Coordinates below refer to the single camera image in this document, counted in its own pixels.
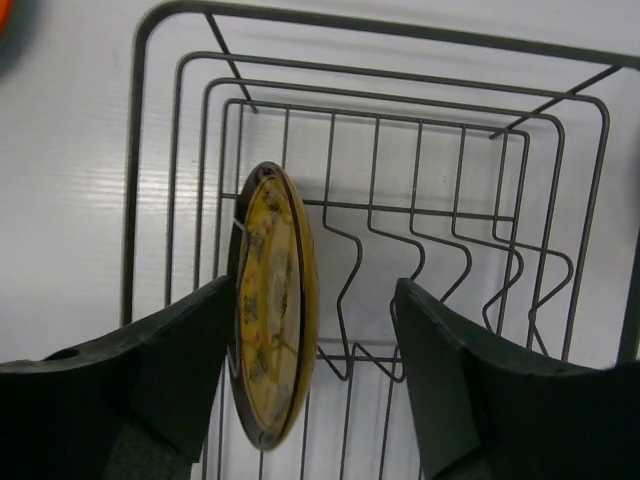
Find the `yellow patterned plate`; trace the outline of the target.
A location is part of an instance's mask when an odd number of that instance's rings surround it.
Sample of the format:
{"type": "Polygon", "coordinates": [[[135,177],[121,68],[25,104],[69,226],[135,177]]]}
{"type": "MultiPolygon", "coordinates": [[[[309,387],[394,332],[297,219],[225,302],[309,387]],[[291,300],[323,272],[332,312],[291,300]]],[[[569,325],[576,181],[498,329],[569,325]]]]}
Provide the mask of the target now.
{"type": "Polygon", "coordinates": [[[312,230],[294,182],[273,162],[251,171],[236,200],[227,273],[236,283],[236,411],[251,444],[270,451],[302,410],[319,337],[312,230]]]}

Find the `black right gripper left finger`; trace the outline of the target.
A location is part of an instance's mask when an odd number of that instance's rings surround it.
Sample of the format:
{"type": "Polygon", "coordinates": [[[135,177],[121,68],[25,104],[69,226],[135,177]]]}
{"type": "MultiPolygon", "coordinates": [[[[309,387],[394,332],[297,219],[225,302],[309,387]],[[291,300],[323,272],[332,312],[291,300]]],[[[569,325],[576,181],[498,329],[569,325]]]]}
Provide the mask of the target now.
{"type": "Polygon", "coordinates": [[[234,308],[234,283],[222,276],[102,337],[4,363],[2,477],[189,478],[234,308]]]}

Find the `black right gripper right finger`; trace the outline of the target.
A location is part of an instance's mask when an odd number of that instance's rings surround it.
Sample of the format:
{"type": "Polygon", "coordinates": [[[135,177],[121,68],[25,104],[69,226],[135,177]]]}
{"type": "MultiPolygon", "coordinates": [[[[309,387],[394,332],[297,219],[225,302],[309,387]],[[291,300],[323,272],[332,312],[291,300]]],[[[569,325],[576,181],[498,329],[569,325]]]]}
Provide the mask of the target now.
{"type": "Polygon", "coordinates": [[[408,278],[394,329],[428,479],[635,479],[639,366],[592,369],[521,347],[408,278]]]}

